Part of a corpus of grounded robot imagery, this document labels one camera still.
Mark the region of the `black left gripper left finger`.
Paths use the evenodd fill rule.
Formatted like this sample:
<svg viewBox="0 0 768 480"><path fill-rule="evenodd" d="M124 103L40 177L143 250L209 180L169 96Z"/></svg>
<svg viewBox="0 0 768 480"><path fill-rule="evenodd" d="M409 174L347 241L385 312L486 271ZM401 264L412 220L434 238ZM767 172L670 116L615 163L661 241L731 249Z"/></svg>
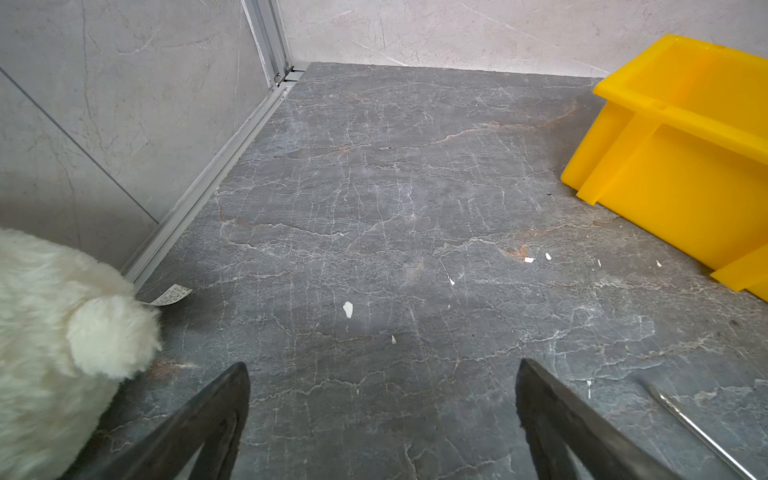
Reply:
<svg viewBox="0 0 768 480"><path fill-rule="evenodd" d="M251 382L236 362L138 442L98 458L90 440L64 479L174 479L190 460L191 479L229 479L247 423Z"/></svg>

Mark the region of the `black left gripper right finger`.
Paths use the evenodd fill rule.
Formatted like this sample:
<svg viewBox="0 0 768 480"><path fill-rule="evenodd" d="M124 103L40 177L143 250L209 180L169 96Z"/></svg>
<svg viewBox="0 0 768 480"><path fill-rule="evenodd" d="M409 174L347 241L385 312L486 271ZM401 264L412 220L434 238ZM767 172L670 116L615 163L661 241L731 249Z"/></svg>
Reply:
<svg viewBox="0 0 768 480"><path fill-rule="evenodd" d="M521 360L516 409L540 479L577 479L578 458L595 479L678 479L537 361Z"/></svg>

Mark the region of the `silver shaft screwdriver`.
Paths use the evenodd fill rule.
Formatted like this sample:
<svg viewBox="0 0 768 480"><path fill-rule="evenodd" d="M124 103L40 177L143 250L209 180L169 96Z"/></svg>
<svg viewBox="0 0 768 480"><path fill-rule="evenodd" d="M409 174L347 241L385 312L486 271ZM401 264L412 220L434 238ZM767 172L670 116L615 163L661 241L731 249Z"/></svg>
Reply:
<svg viewBox="0 0 768 480"><path fill-rule="evenodd" d="M740 478L756 480L757 477L739 463L725 448L706 433L693 419L682 409L681 405L669 394L658 389L651 383L642 381L643 388L674 418L684 425L700 442L709 448L725 465L733 470Z"/></svg>

